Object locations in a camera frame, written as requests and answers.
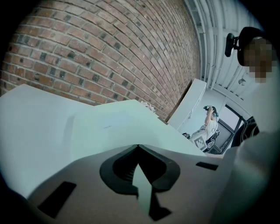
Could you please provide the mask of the white ceiling pipe bundle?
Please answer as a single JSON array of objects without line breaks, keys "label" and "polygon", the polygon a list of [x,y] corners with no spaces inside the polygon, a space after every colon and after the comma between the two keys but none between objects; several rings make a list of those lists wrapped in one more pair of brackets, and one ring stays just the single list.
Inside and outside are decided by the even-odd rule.
[{"label": "white ceiling pipe bundle", "polygon": [[222,7],[219,0],[194,0],[196,10],[200,19],[203,38],[200,43],[204,43],[204,50],[200,53],[202,58],[202,75],[206,81],[207,89],[213,89],[217,81],[223,60],[223,24]]}]

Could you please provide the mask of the white shelf unit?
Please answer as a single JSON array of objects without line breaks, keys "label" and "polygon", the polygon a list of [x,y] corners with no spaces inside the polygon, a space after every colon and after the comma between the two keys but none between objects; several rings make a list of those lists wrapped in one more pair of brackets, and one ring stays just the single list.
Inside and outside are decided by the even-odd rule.
[{"label": "white shelf unit", "polygon": [[175,130],[179,131],[180,133],[185,132],[183,129],[193,117],[194,111],[206,90],[206,85],[206,82],[199,79],[194,79],[182,101],[179,103],[177,109],[167,121],[167,123]]}]

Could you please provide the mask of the dark framed window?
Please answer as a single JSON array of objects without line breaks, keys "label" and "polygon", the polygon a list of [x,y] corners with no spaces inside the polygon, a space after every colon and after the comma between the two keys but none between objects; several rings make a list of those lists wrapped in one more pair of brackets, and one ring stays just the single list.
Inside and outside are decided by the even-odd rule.
[{"label": "dark framed window", "polygon": [[244,121],[244,118],[230,106],[225,105],[222,108],[218,119],[220,134],[215,142],[215,146],[220,151],[220,154],[223,154],[231,147],[233,137]]}]

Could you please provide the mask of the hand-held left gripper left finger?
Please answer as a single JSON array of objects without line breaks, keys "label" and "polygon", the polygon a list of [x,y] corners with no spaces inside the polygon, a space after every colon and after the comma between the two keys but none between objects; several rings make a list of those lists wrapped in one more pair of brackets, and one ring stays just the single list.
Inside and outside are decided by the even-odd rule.
[{"label": "hand-held left gripper left finger", "polygon": [[119,147],[73,161],[38,185],[29,195],[29,202],[38,207],[63,182],[71,182],[76,187],[58,212],[56,224],[152,224],[135,195],[117,194],[100,177],[101,164],[128,148]]}]

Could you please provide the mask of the pale green paper sheet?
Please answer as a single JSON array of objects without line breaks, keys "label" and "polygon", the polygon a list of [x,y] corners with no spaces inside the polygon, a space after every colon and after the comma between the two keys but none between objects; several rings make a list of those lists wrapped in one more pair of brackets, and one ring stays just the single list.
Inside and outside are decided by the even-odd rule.
[{"label": "pale green paper sheet", "polygon": [[72,162],[135,144],[205,157],[177,130],[134,100],[95,106],[74,117],[70,140]]}]

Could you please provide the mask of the white flowers in cream pot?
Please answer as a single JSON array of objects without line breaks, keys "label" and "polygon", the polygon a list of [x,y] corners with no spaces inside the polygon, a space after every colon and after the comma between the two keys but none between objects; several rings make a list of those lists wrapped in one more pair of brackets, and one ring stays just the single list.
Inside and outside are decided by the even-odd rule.
[{"label": "white flowers in cream pot", "polygon": [[151,112],[156,113],[155,108],[151,104],[145,101],[141,101],[141,104],[145,106],[147,109],[149,109]]}]

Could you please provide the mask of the person's black printed shirt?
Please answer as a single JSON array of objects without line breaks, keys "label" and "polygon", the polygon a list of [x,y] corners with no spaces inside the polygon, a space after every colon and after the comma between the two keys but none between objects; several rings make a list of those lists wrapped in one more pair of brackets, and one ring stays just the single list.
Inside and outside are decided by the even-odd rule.
[{"label": "person's black printed shirt", "polygon": [[250,117],[246,120],[234,134],[231,147],[238,147],[246,139],[253,137],[259,133],[258,126],[254,117]]}]

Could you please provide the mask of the white desk with drawers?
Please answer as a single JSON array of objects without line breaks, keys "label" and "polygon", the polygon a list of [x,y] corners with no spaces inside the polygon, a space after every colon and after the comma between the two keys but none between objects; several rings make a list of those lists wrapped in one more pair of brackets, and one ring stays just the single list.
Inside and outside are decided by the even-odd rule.
[{"label": "white desk with drawers", "polygon": [[74,117],[90,105],[23,84],[0,97],[0,172],[28,198],[72,162]]}]

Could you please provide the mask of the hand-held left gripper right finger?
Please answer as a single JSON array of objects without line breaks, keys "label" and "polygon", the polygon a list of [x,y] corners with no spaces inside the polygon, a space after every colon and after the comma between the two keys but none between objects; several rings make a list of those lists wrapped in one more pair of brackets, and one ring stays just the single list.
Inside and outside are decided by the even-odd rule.
[{"label": "hand-held left gripper right finger", "polygon": [[221,163],[139,145],[151,184],[149,216],[161,224],[209,224],[222,192]]}]

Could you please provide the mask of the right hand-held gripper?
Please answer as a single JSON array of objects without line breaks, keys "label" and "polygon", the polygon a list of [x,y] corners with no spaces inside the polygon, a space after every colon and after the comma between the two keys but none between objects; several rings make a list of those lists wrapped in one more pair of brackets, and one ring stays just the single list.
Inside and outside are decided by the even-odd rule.
[{"label": "right hand-held gripper", "polygon": [[203,139],[202,136],[198,136],[193,139],[193,143],[195,144],[196,147],[198,147],[201,151],[205,151],[208,149],[206,141]]}]

